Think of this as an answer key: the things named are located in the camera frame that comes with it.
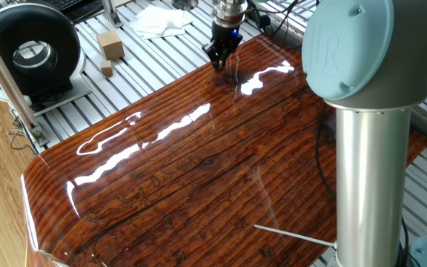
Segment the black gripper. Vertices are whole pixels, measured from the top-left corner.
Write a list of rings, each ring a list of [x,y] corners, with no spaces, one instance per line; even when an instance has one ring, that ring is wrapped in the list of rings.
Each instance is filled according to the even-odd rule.
[[[204,44],[202,50],[207,54],[213,68],[220,70],[241,41],[242,35],[238,27],[223,27],[213,23],[211,41]]]

